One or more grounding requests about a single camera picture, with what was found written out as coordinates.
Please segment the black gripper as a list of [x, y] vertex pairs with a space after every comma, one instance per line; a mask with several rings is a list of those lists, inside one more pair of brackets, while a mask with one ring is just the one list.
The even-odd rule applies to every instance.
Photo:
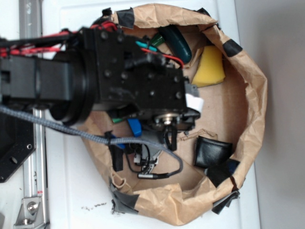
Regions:
[[201, 112], [187, 97], [199, 97], [181, 69], [159, 52], [144, 52], [137, 37], [122, 31], [83, 29], [88, 69], [94, 77], [94, 111], [113, 118], [137, 118], [162, 131], [190, 131]]

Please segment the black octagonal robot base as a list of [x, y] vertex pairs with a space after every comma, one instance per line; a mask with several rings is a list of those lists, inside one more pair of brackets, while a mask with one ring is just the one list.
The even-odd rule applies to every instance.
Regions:
[[35, 149], [34, 124], [1, 114], [0, 182], [7, 182]]

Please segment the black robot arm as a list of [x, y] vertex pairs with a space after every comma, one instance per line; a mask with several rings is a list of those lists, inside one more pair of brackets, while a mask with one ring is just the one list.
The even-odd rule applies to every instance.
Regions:
[[65, 125], [104, 111], [158, 131], [188, 131], [204, 101], [174, 62], [111, 22], [41, 38], [1, 39], [0, 102], [19, 110], [48, 109]]

